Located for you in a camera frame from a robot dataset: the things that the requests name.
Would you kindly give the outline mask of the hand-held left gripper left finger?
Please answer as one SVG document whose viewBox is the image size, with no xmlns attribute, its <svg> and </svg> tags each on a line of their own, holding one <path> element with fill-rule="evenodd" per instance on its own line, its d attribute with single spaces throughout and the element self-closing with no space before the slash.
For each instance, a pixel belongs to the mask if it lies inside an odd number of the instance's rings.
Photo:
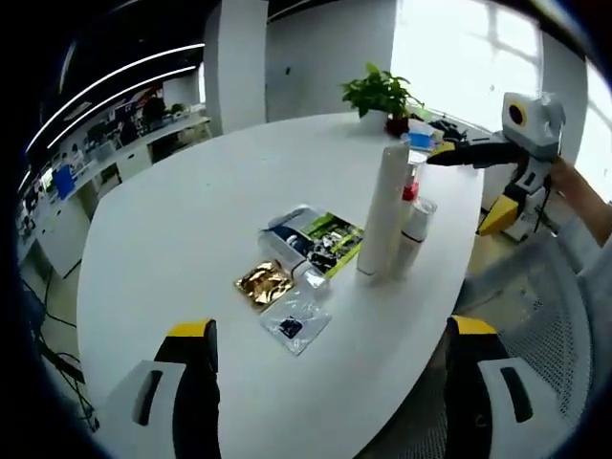
<svg viewBox="0 0 612 459">
<path fill-rule="evenodd" d="M 174 326 L 99 412 L 98 443 L 112 458 L 219 458 L 216 321 Z"/>
</svg>

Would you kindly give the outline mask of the person's right hand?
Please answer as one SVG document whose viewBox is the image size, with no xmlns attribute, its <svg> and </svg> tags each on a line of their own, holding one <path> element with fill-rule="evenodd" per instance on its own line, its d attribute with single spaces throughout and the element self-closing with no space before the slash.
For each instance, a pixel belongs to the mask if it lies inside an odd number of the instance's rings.
<svg viewBox="0 0 612 459">
<path fill-rule="evenodd" d="M 581 183 L 579 173 L 560 156 L 553 160 L 550 176 L 555 190 L 565 197 L 569 197 L 576 190 L 579 190 Z"/>
</svg>

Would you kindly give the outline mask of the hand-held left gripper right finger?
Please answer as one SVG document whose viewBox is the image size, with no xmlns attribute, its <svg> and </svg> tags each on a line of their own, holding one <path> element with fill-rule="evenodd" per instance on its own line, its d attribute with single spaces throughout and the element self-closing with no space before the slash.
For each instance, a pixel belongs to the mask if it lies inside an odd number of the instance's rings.
<svg viewBox="0 0 612 459">
<path fill-rule="evenodd" d="M 550 458 L 575 424 L 554 388 L 484 320 L 447 322 L 447 458 Z"/>
</svg>

